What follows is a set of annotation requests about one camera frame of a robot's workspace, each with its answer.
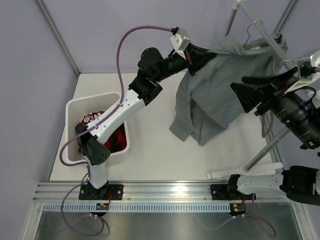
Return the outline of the hanger of plaid shirt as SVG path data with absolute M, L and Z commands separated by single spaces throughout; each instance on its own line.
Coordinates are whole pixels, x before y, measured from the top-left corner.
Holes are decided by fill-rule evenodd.
M 270 72 L 272 75 L 276 74 L 276 68 L 278 67 L 278 65 L 284 64 L 286 62 L 294 63 L 290 59 L 285 59 L 278 63 L 276 63 L 276 61 L 277 61 L 276 57 L 273 56 L 270 58 L 269 62 L 267 63 L 267 66 L 270 67 Z M 272 131 L 274 121 L 275 121 L 275 117 L 272 112 L 270 112 L 269 114 L 266 112 L 262 115 L 261 117 L 261 137 L 262 138 L 267 137 L 268 134 Z

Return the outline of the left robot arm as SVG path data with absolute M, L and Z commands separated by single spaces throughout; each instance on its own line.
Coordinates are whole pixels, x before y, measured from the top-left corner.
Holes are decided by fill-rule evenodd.
M 166 58 L 155 47 L 142 52 L 137 64 L 137 75 L 122 93 L 120 100 L 98 119 L 87 125 L 78 123 L 74 128 L 80 136 L 77 143 L 88 168 L 88 180 L 80 188 L 79 199 L 122 199 L 120 188 L 109 185 L 105 162 L 110 157 L 111 150 L 105 146 L 105 142 L 131 115 L 158 96 L 163 89 L 161 81 L 182 70 L 188 70 L 193 76 L 215 57 L 216 53 L 192 43 L 180 52 L 172 50 Z

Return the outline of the grey shirt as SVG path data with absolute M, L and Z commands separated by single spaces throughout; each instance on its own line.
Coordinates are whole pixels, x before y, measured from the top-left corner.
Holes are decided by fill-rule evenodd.
M 181 141 L 193 137 L 200 146 L 227 130 L 244 112 L 231 83 L 240 83 L 244 76 L 271 76 L 281 62 L 264 38 L 241 43 L 228 35 L 210 52 L 216 54 L 214 59 L 180 81 L 169 127 Z

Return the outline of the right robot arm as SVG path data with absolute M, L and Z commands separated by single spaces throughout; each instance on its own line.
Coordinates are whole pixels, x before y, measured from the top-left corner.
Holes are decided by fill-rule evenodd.
M 320 203 L 320 171 L 308 163 L 320 156 L 320 106 L 312 80 L 320 78 L 320 66 L 304 62 L 272 76 L 244 76 L 232 83 L 246 113 L 262 116 L 271 112 L 283 129 L 226 185 L 229 200 L 249 199 L 264 193 L 284 194 L 294 202 Z M 254 175 L 260 160 L 272 149 L 279 150 L 283 166 L 276 173 Z

